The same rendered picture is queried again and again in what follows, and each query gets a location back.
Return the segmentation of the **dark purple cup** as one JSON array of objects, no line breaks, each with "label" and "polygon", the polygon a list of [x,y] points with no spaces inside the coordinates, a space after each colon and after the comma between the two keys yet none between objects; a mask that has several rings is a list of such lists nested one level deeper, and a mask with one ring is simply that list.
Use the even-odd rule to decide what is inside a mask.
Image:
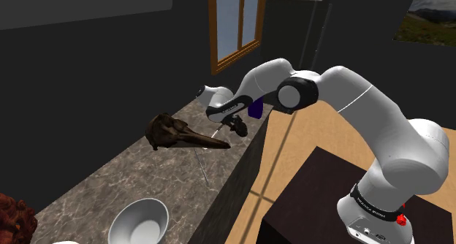
[{"label": "dark purple cup", "polygon": [[256,119],[262,117],[263,112],[263,97],[259,97],[257,100],[252,102],[248,107],[248,116]]}]

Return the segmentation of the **brown long-beaked animal skull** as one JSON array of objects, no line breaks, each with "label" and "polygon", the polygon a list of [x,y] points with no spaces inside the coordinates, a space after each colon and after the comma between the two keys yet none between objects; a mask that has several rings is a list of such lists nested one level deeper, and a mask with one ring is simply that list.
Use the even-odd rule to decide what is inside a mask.
[{"label": "brown long-beaked animal skull", "polygon": [[198,134],[188,127],[187,122],[175,119],[168,113],[158,114],[145,130],[145,137],[154,150],[161,148],[212,148],[229,149],[230,144]]}]

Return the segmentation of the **wooden framed window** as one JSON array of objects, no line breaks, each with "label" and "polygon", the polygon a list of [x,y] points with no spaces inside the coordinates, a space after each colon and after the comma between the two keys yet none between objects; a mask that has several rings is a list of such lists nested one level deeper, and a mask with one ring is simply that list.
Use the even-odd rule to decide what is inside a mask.
[{"label": "wooden framed window", "polygon": [[213,75],[260,46],[265,2],[208,0],[210,69]]}]

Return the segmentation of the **dark brown robot stand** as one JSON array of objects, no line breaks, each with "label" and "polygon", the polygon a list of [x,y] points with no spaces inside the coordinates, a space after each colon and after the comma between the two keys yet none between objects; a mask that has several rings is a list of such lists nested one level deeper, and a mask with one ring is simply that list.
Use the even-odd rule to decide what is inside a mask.
[{"label": "dark brown robot stand", "polygon": [[[362,244],[337,213],[365,170],[316,147],[262,219],[256,244]],[[416,244],[454,244],[452,214],[414,196],[405,203]]]}]

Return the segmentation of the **dark tall refrigerator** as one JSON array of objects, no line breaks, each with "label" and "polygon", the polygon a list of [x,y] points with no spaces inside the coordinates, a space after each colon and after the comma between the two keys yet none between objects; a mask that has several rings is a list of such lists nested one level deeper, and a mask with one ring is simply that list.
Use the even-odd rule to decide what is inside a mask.
[{"label": "dark tall refrigerator", "polygon": [[262,31],[264,62],[285,58],[294,69],[313,69],[332,0],[267,0]]}]

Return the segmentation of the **white bowl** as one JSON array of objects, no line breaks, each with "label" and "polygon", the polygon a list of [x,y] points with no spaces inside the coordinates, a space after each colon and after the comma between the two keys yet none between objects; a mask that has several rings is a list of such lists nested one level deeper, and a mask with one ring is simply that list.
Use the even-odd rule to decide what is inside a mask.
[{"label": "white bowl", "polygon": [[108,232],[108,244],[161,244],[169,219],[167,206],[162,201],[139,199],[115,217]]}]

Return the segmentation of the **red-brown curly object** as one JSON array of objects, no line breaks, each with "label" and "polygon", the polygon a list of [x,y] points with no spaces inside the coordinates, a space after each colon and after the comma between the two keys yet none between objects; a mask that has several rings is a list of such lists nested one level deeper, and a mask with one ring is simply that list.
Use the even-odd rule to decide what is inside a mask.
[{"label": "red-brown curly object", "polygon": [[0,244],[31,244],[37,224],[33,208],[0,193]]}]

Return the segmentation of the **landscape wall picture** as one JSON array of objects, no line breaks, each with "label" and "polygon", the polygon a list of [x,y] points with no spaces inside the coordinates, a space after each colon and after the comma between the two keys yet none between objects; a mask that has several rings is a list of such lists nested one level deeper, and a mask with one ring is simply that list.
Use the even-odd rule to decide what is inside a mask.
[{"label": "landscape wall picture", "polygon": [[393,40],[456,47],[456,0],[412,0]]}]

